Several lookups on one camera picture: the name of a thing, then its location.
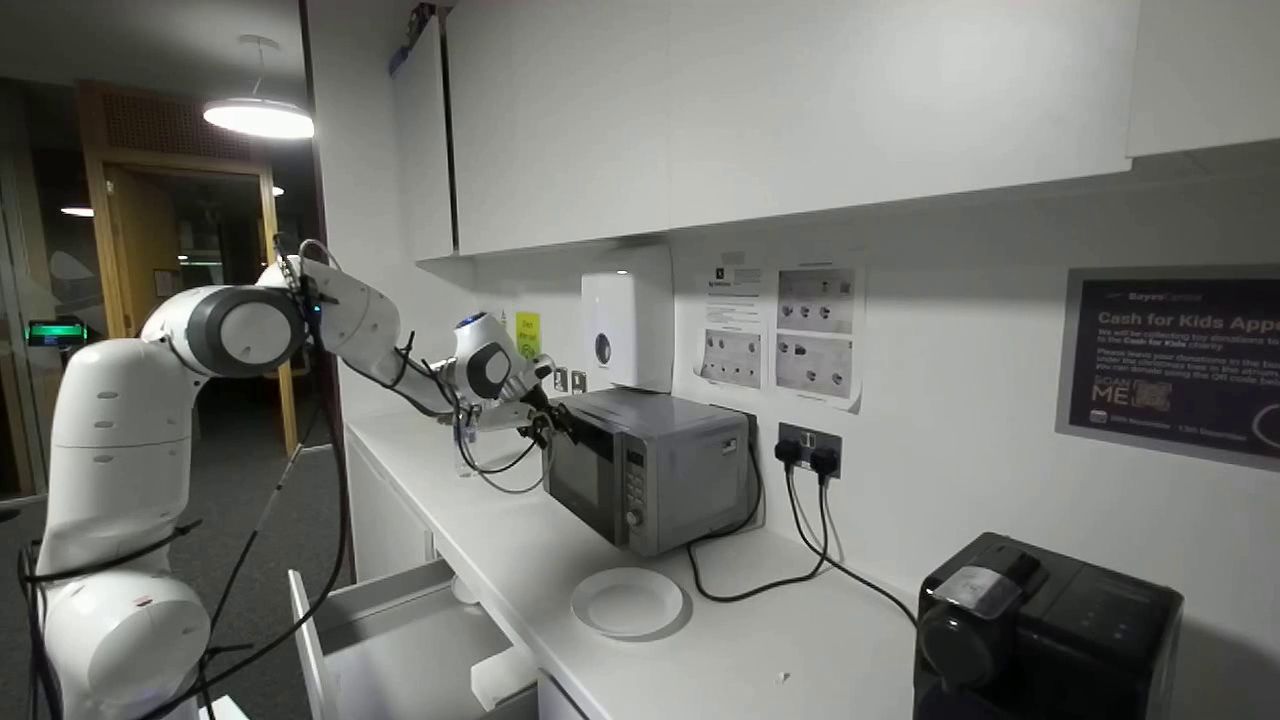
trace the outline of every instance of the white counter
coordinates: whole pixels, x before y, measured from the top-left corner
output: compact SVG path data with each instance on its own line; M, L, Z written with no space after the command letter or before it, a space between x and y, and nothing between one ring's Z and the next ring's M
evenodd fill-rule
M816 585L765 591L744 604L697 597L687 561L663 555L663 573L692 601L692 618L663 640L626 642L579 624L567 591L599 573L627 567L551 496L506 496L460 471L454 440L420 416L364 418L348 426L364 452L420 513L440 555L481 597L487 617L526 642L550 674L589 710L611 720L653 717L912 717L912 627L879 597L828 573ZM530 483L540 456L506 483ZM736 591L803 573L812 555L786 536L744 533L702 549L708 589Z

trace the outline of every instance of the wall sign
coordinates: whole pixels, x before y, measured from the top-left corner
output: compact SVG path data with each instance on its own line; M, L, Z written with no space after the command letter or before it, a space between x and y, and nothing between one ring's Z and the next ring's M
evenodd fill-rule
M1070 423L1280 459L1276 274L1078 274Z

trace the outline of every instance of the black coffee maker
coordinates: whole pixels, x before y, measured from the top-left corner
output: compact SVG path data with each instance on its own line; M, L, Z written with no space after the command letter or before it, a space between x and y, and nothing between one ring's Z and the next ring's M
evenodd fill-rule
M1162 720L1179 604L985 533L921 585L917 720Z

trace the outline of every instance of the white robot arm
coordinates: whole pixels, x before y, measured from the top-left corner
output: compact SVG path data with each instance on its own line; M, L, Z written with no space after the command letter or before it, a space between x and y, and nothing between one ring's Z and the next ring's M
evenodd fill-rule
M210 642L200 597L170 576L191 475L191 409L214 374L273 372L306 340L420 410L526 398L551 410L538 372L493 315L455 323L455 356L418 365L399 311L334 265L293 256L256 288L191 288L142 340L80 349L51 416L42 585L44 654L74 720L142 717L177 695Z

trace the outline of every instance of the green exit sign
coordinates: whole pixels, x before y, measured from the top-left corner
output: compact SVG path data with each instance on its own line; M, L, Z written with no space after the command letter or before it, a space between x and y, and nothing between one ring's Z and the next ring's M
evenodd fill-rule
M29 321L32 349L80 349L87 342L87 323L80 321Z

